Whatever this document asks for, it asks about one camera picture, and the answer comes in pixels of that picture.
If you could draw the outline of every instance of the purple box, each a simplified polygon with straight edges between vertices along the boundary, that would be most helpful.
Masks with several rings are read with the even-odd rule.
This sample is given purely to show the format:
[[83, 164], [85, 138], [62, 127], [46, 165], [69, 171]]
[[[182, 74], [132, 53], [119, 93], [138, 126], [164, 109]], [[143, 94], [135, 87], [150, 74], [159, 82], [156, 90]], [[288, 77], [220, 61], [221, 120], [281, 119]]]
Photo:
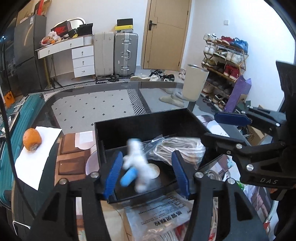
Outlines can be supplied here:
[[225, 106], [225, 112], [233, 112], [238, 101], [241, 99], [242, 95], [248, 95], [252, 87], [251, 79], [244, 79], [244, 76], [241, 75], [235, 82], [233, 91], [229, 97], [229, 100]]

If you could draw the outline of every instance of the white vanity table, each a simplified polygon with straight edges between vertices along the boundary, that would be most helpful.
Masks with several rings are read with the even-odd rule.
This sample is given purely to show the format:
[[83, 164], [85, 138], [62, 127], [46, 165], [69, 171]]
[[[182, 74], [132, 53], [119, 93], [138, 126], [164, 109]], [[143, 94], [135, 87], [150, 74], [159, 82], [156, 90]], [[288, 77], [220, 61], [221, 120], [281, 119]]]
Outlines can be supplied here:
[[82, 77], [95, 74], [93, 35], [85, 35], [73, 39], [66, 39], [60, 42], [56, 42], [49, 46], [45, 46], [36, 51], [38, 53], [38, 58], [42, 59], [67, 49], [72, 49], [72, 61], [75, 77]]

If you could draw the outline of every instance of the wooden door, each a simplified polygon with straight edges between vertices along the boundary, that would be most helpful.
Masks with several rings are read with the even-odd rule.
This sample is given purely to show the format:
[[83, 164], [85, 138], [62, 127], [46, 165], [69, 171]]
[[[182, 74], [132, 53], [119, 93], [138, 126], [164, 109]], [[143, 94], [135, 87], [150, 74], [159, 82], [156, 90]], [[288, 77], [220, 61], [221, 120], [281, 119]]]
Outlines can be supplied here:
[[179, 70], [190, 0], [151, 0], [144, 69]]

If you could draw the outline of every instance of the teal suitcase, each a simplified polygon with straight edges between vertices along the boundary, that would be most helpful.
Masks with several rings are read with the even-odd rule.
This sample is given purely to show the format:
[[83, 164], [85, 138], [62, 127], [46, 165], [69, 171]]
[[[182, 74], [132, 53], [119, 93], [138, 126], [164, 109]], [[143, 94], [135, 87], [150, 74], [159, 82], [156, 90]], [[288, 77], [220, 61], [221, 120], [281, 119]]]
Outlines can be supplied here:
[[[30, 128], [37, 117], [38, 113], [44, 106], [45, 101], [43, 95], [31, 95], [25, 98], [23, 105], [15, 108], [15, 111], [19, 111], [19, 118], [15, 124], [15, 128], [11, 135], [11, 146], [14, 162], [20, 155], [23, 148], [22, 137], [24, 132]], [[0, 205], [11, 209], [11, 202], [9, 197], [5, 193], [9, 193], [12, 190], [13, 175], [9, 162], [7, 145], [4, 141], [1, 144], [1, 158], [0, 158]]]

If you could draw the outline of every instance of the cream cylindrical bin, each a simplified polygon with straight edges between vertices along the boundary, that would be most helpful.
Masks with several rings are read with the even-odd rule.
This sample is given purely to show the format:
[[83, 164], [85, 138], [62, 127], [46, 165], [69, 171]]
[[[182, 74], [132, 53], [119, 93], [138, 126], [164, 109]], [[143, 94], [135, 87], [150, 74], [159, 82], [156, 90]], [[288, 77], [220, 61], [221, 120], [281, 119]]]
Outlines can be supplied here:
[[197, 101], [208, 75], [208, 70], [188, 64], [182, 91], [183, 96], [190, 101]]

